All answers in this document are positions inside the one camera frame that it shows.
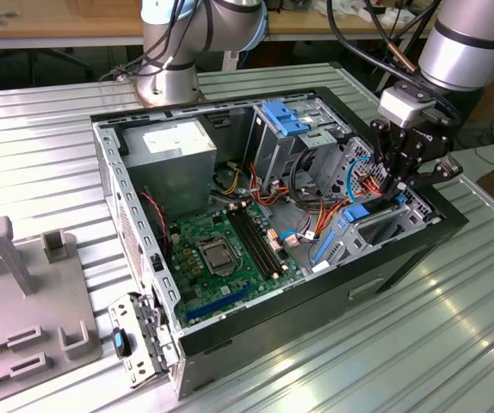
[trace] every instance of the table leg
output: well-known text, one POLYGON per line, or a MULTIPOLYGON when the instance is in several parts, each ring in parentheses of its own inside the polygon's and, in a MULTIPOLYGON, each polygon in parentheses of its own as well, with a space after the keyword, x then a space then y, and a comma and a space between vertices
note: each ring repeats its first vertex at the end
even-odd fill
POLYGON ((222 71, 235 71, 238 68, 239 52, 224 52, 222 71))

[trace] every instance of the blue cable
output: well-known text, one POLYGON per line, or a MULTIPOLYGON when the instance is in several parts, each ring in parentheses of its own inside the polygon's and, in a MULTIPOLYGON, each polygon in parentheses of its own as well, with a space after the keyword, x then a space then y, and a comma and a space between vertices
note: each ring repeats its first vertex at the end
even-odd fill
POLYGON ((350 164, 349 170, 347 171, 347 194, 349 195, 350 200, 352 203, 356 203, 356 198, 354 197, 354 194, 352 193, 352 187, 350 186, 350 181, 352 180, 352 170, 354 169, 354 165, 361 161, 368 161, 369 157, 359 157, 356 159, 353 163, 350 164))
POLYGON ((297 231, 285 231, 280 235, 280 240, 283 241, 285 238, 290 236, 291 234, 296 234, 297 231))
POLYGON ((249 56, 249 51, 245 52, 244 58, 241 60, 241 63, 238 65, 238 69, 244 67, 244 64, 247 61, 248 56, 249 56))

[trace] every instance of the cpu socket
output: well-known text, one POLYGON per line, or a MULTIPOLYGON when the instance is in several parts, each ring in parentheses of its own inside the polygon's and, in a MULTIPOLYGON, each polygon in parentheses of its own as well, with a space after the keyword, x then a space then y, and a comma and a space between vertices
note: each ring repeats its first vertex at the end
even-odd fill
POLYGON ((219 235, 203 240, 197 244, 211 274, 227 277, 238 267, 232 248, 225 237, 219 235))

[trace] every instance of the blue latch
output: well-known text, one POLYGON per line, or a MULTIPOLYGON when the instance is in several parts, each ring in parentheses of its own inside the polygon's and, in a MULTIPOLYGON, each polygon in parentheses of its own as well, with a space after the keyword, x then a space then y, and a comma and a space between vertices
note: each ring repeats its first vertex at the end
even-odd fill
POLYGON ((367 217, 369 215, 369 211, 362 204, 357 204, 346 208, 343 212, 343 215, 348 222, 354 222, 358 219, 367 217))
POLYGON ((394 200, 396 201, 397 204, 403 205, 408 199, 405 197, 404 194, 398 194, 394 197, 394 200))
POLYGON ((120 347, 123 345, 123 339, 122 336, 120 335, 120 332, 115 334, 115 346, 120 347))
POLYGON ((300 123, 294 111, 281 101, 263 103, 262 109, 274 124, 280 128, 283 136, 299 135, 310 130, 310 127, 300 123))

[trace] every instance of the metal table surface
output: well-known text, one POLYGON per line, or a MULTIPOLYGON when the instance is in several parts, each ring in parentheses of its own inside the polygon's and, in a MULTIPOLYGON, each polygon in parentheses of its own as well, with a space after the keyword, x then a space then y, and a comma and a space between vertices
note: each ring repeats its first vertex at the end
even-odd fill
MULTIPOLYGON (((325 85, 364 120, 376 115, 373 97, 329 65, 200 81, 209 98, 325 85)), ((0 215, 18 240, 59 227, 77 237, 103 347, 99 361, 3 400, 0 411, 494 411, 494 201, 466 178, 440 190, 470 223, 399 286, 181 402, 166 378, 130 391, 105 309, 134 283, 88 116, 138 106, 126 83, 0 92, 0 215)))

